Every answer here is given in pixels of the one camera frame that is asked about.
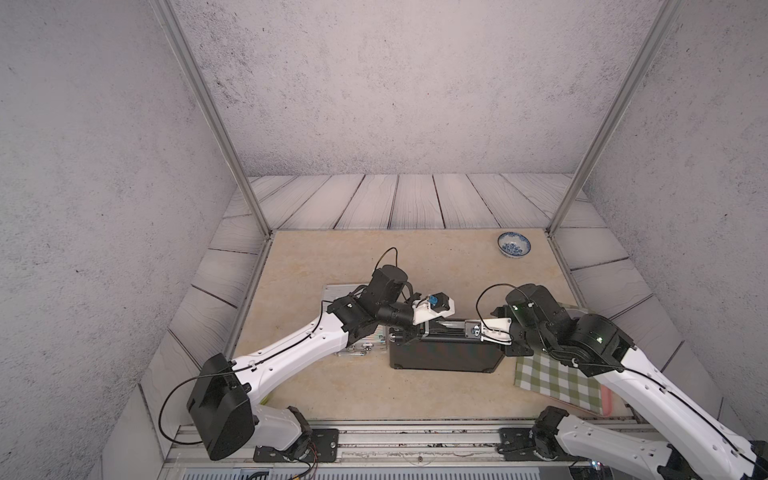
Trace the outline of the black poker case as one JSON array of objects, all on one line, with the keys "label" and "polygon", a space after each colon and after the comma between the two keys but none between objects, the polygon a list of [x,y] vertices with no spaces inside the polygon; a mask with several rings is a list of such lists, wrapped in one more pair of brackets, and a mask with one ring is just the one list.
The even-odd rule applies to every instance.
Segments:
[{"label": "black poker case", "polygon": [[483,341],[478,320],[430,320],[408,328],[389,327],[389,362],[394,369],[493,373],[504,346]]}]

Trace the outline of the silver aluminium poker case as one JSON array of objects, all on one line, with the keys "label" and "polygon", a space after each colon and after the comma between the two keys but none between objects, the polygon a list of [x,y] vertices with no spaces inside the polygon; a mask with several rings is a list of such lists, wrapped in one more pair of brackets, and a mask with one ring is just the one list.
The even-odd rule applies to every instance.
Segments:
[{"label": "silver aluminium poker case", "polygon": [[352,306],[341,305],[339,298],[355,297],[360,293],[356,284],[327,284],[323,288],[323,313],[332,313],[342,322],[342,328],[348,333],[347,346],[336,353],[337,356],[366,356],[387,351],[386,328],[374,325],[371,316],[359,306],[357,299]]}]

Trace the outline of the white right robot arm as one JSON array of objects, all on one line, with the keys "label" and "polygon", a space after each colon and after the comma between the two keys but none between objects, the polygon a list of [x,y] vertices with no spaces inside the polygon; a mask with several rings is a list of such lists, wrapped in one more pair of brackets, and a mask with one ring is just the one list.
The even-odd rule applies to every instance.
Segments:
[{"label": "white right robot arm", "polygon": [[767,444],[716,420],[679,389],[611,320],[574,318],[542,285],[511,287],[490,319],[477,317],[468,337],[496,343],[513,357],[542,353],[580,371],[623,400],[662,440],[650,442],[545,408],[529,433],[545,461],[594,460],[638,479],[764,479]]}]

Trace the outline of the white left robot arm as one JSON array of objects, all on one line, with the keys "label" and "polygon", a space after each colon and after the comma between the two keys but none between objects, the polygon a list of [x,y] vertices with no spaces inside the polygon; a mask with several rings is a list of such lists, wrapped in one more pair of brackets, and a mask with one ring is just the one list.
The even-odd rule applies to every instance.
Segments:
[{"label": "white left robot arm", "polygon": [[196,377],[187,410],[212,461],[254,441],[292,459],[309,449],[312,428],[292,406],[263,405],[276,387],[315,362],[373,334],[381,326],[418,334],[422,324],[454,314],[455,302],[438,292],[404,298],[411,285],[395,265],[374,270],[371,280],[325,302],[316,319],[283,339],[233,360],[210,357]]}]

